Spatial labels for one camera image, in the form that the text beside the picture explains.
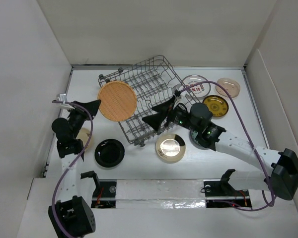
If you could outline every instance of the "wall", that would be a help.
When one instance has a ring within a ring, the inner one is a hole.
[[[298,0],[277,1],[246,71],[271,147],[298,154]]]
[[[38,0],[70,63],[243,66],[276,0]]]
[[[0,0],[0,238],[14,238],[71,66],[35,0]]]

